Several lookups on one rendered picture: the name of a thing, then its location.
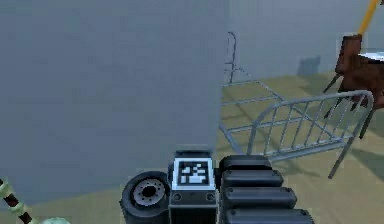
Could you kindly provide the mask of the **grey metal bed frame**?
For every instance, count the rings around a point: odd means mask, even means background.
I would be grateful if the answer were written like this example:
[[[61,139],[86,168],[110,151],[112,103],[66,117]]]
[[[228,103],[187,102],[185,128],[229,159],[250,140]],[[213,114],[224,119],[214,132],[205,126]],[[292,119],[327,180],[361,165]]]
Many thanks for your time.
[[[366,130],[374,97],[370,91],[354,90],[287,100],[265,83],[256,85],[269,94],[248,99],[231,99],[223,106],[269,103],[257,118],[243,126],[219,130],[238,154],[261,155],[284,161],[338,149],[330,173],[333,178],[356,137]]]

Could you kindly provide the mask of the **yellow pole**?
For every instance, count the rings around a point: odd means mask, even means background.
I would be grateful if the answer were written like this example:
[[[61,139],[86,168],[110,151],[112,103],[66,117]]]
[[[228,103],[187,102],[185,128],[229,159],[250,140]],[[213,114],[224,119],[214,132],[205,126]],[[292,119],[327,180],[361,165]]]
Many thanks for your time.
[[[376,11],[378,5],[380,4],[380,2],[381,2],[381,0],[370,0],[369,1],[366,12],[363,16],[363,19],[362,19],[361,24],[359,26],[359,29],[357,31],[357,33],[359,35],[363,35],[366,32],[366,30],[368,29],[369,24],[373,18],[373,15],[375,14],[375,11]]]

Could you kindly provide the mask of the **brown wooden chair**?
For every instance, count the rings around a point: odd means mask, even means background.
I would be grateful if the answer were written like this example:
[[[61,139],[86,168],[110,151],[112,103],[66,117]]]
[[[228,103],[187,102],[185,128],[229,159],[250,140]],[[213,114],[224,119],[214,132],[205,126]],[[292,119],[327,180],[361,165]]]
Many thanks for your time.
[[[355,90],[368,90],[372,93],[373,107],[364,121],[360,139],[364,137],[374,112],[384,109],[384,62],[361,56],[361,45],[361,34],[343,37],[335,66],[336,75],[323,90],[326,93],[342,77],[339,93]]]

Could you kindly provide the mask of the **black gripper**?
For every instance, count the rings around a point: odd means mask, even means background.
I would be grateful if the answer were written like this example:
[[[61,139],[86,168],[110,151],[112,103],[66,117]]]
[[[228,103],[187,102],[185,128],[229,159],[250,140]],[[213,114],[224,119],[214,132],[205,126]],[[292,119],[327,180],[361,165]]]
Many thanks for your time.
[[[119,201],[125,224],[169,224],[167,174],[147,171],[133,177]]]

